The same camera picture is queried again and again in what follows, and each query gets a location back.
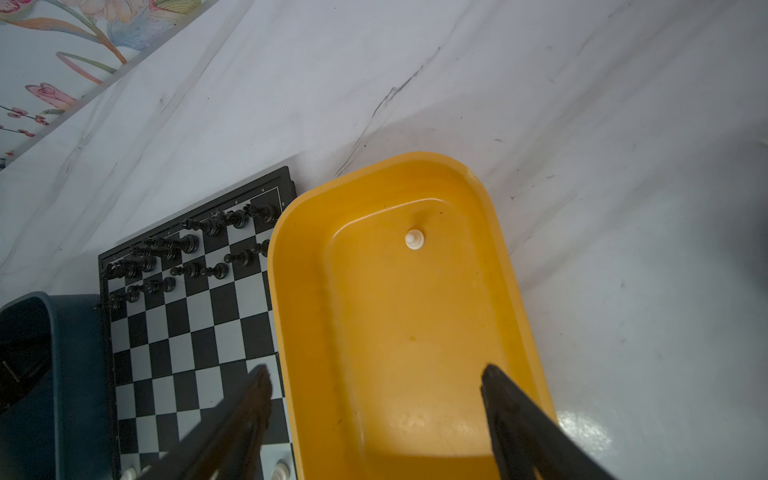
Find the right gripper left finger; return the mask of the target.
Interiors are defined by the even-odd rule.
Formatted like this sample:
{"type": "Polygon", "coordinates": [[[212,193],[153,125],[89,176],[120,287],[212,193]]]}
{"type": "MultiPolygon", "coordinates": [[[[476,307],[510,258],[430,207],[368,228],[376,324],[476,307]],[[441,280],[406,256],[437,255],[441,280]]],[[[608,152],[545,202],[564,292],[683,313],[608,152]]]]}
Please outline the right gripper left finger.
{"type": "Polygon", "coordinates": [[[254,479],[261,471],[260,450],[272,411],[272,382],[265,365],[257,365],[236,392],[224,398],[207,418],[142,479],[254,479]]]}

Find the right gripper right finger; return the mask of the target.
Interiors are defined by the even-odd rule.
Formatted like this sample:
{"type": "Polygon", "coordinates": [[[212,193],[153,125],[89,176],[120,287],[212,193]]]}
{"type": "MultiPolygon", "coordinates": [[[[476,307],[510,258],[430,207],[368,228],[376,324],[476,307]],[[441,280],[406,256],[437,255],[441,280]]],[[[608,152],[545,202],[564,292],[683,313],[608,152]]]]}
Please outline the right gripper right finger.
{"type": "Polygon", "coordinates": [[[481,395],[502,479],[610,479],[498,366],[482,373],[481,395]]]}

